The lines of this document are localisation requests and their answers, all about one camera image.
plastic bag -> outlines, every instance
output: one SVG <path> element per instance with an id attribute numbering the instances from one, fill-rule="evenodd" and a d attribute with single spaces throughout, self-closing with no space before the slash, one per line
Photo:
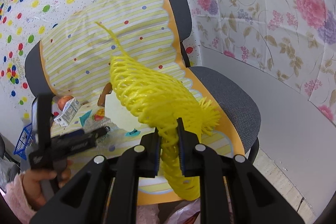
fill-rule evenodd
<path id="1" fill-rule="evenodd" d="M 201 200 L 198 198 L 188 205 L 176 210 L 164 224 L 184 224 L 189 218 L 201 210 Z"/>
<path id="2" fill-rule="evenodd" d="M 6 159 L 0 159 L 0 188 L 3 190 L 9 182 L 9 172 L 14 164 Z"/>

black tool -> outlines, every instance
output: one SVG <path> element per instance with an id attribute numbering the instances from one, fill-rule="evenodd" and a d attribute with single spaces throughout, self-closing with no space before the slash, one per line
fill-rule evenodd
<path id="1" fill-rule="evenodd" d="M 67 166 L 67 157 L 83 152 L 96 146 L 96 139 L 110 131 L 109 127 L 102 127 L 90 133 L 76 130 L 66 135 L 51 138 L 51 104 L 53 95 L 39 95 L 32 104 L 32 134 L 37 146 L 31 147 L 29 163 L 31 169 L 56 170 L 58 177 L 50 183 L 42 182 L 43 193 L 47 200 L 59 190 L 60 174 Z"/>
<path id="2" fill-rule="evenodd" d="M 186 177 L 201 182 L 201 223 L 230 224 L 223 176 L 236 224 L 304 224 L 276 189 L 242 155 L 218 155 L 184 130 L 178 119 L 180 166 Z M 37 214 L 31 224 L 134 224 L 139 177 L 158 173 L 161 138 L 156 130 L 120 157 L 96 156 Z"/>

